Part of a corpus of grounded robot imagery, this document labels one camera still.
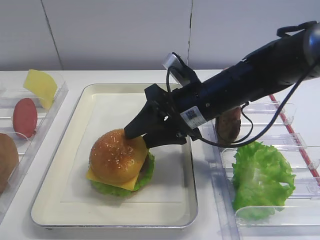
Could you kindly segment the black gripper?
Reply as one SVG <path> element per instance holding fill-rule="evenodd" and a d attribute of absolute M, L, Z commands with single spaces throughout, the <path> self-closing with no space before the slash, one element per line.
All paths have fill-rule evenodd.
<path fill-rule="evenodd" d="M 147 148 L 184 145 L 189 136 L 202 138 L 199 126 L 213 119 L 213 104 L 209 91 L 200 82 L 181 88 L 163 90 L 157 84 L 145 89 L 147 102 L 124 128 L 127 139 L 143 135 Z"/>

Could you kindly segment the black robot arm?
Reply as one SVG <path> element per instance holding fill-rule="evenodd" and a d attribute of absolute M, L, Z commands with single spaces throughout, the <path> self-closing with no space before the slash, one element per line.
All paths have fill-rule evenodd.
<path fill-rule="evenodd" d="M 201 140 L 199 126 L 226 111 L 320 75 L 320 24 L 308 21 L 277 30 L 277 39 L 237 64 L 200 81 L 178 54 L 164 61 L 167 77 L 180 88 L 147 87 L 146 103 L 124 128 L 125 137 L 143 137 L 148 148 L 183 145 L 187 137 Z"/>

